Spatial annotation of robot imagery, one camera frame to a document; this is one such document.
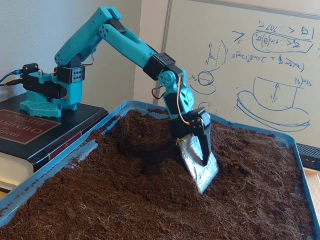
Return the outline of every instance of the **book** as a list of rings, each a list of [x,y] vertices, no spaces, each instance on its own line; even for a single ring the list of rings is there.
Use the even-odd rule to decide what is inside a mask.
[[[60,118],[20,111],[21,94],[0,102],[0,189],[12,190],[86,133],[109,113],[79,103]]]

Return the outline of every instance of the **wall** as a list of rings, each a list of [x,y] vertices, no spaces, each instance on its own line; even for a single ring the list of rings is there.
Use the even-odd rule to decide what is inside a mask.
[[[157,52],[161,52],[165,24],[167,18],[168,0],[142,0],[139,37]],[[133,89],[133,100],[153,103],[151,89],[156,83],[136,67]]]
[[[0,76],[38,63],[51,73],[62,45],[100,6],[116,7],[122,23],[139,34],[142,0],[0,0]],[[83,103],[112,111],[132,100],[135,65],[101,42],[95,62],[86,68]],[[22,86],[0,88],[0,100],[23,93]]]
[[[167,18],[169,0],[142,0],[141,20],[140,20],[140,38],[160,51],[162,40],[164,38],[165,22]],[[280,9],[292,12],[301,12],[313,15],[320,15],[319,0],[229,0],[223,2],[254,5],[266,8]],[[143,71],[136,70],[134,81],[133,99],[146,103],[153,103],[150,90],[155,87],[150,78]]]

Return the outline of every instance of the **dark brown soil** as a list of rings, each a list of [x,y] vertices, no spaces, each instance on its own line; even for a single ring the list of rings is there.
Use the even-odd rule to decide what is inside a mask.
[[[159,108],[148,108],[147,110],[149,113],[166,114],[166,115],[169,114],[167,110],[161,110]]]
[[[213,123],[220,171],[199,195],[167,124],[130,111],[106,136],[95,132],[99,147],[46,181],[0,239],[315,239],[291,150]]]

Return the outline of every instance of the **blue tray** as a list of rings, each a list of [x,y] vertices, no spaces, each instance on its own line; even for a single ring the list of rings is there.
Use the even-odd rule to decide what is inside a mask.
[[[62,168],[66,166],[71,166],[71,160],[74,158],[78,158],[79,161],[84,160],[88,154],[95,148],[98,147],[98,144],[95,143],[94,140],[86,142],[82,144],[91,134],[93,130],[99,129],[104,124],[106,124],[112,117],[114,116],[125,116],[128,111],[130,110],[138,110],[142,112],[143,115],[150,114],[151,116],[161,119],[161,118],[167,118],[168,115],[159,114],[155,112],[149,112],[148,109],[165,109],[164,107],[160,107],[153,104],[143,103],[139,101],[126,101],[121,106],[119,106],[117,109],[115,109],[111,114],[109,114],[107,117],[105,117],[103,120],[101,120],[99,123],[97,123],[93,128],[91,128],[88,132],[86,132],[83,136],[81,136],[77,141],[75,141],[73,144],[71,144],[68,148],[66,148],[62,153],[60,153],[57,157],[52,159],[50,162],[48,162],[45,166],[43,166],[41,169],[39,169],[37,172],[35,172],[29,179],[27,179],[25,182],[20,184],[16,189],[11,191],[8,195],[6,195],[2,200],[0,200],[0,210],[2,210],[1,216],[0,216],[0,227],[6,225],[15,215],[18,208],[20,208],[23,204],[27,202],[27,200],[35,194],[38,187],[40,187],[47,179],[51,178],[53,175],[55,175],[57,172],[59,172]],[[288,147],[293,149],[298,167],[299,169],[302,169],[302,162],[299,157],[298,149],[295,140],[284,133],[266,130],[258,127],[248,126],[244,124],[239,124],[235,122],[230,122],[227,120],[224,120],[221,117],[218,117],[216,115],[210,114],[211,120],[219,122],[223,125],[233,127],[236,129],[247,129],[247,130],[254,130],[258,133],[263,134],[273,134],[275,136],[275,139],[277,142],[284,147]],[[105,132],[113,128],[113,126],[116,124],[117,120],[112,122]],[[308,182],[306,179],[305,173],[302,171],[302,182],[304,186],[305,196],[308,201],[309,208],[311,210],[311,213],[313,215],[314,225],[315,225],[315,232],[317,235],[317,239],[320,239],[320,224],[317,219],[315,206],[311,197],[310,188],[308,186]]]

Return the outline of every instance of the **teal robotic arm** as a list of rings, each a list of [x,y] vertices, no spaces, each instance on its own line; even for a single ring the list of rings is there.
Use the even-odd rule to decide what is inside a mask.
[[[197,136],[202,164],[207,165],[212,155],[210,117],[205,108],[193,110],[194,96],[187,86],[186,72],[169,55],[156,52],[123,26],[121,18],[115,8],[99,7],[54,56],[57,67],[51,74],[39,71],[36,63],[24,65],[20,82],[27,90],[27,100],[20,103],[20,109],[32,116],[45,117],[60,117],[61,110],[76,110],[82,100],[86,69],[83,62],[105,40],[165,87],[163,99],[172,135],[179,139]]]
[[[57,80],[66,82],[65,72],[72,72],[70,67],[81,67],[80,63],[96,51],[101,40],[105,40],[119,53],[138,65],[153,80],[165,87],[164,102],[171,118],[190,112],[194,104],[193,94],[187,87],[186,73],[175,66],[175,61],[165,53],[157,53],[138,36],[120,23],[122,16],[111,7],[99,7],[93,16],[84,24],[58,51],[54,60],[58,65]],[[179,108],[177,107],[177,93],[180,92]],[[68,79],[78,82],[79,78]]]

